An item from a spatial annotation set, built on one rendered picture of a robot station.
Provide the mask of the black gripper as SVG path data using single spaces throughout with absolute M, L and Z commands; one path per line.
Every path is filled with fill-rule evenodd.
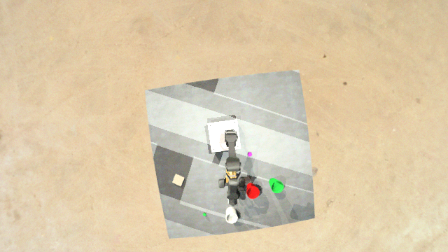
M 228 182 L 226 182 L 226 178 L 220 178 L 218 180 L 218 186 L 219 186 L 219 188 L 224 188 L 225 186 L 229 186 L 229 180 L 228 180 Z M 239 187 L 245 186 L 244 178 L 239 178 L 238 186 Z

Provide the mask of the cream flat slab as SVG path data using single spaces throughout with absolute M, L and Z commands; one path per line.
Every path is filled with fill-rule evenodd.
M 176 174 L 172 183 L 175 183 L 176 185 L 181 186 L 183 180 L 184 180 L 184 177 Z

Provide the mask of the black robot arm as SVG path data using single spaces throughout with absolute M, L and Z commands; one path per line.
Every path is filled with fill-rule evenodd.
M 225 131 L 225 142 L 228 147 L 229 157 L 225 162 L 225 175 L 229 179 L 229 186 L 227 191 L 227 198 L 229 199 L 229 204 L 234 205 L 237 204 L 237 199 L 240 197 L 240 193 L 238 191 L 237 185 L 239 182 L 239 177 L 242 175 L 242 163 L 239 158 L 236 157 L 235 147 L 238 140 L 237 131 L 234 129 Z M 240 172 L 237 178 L 230 178 L 227 172 Z

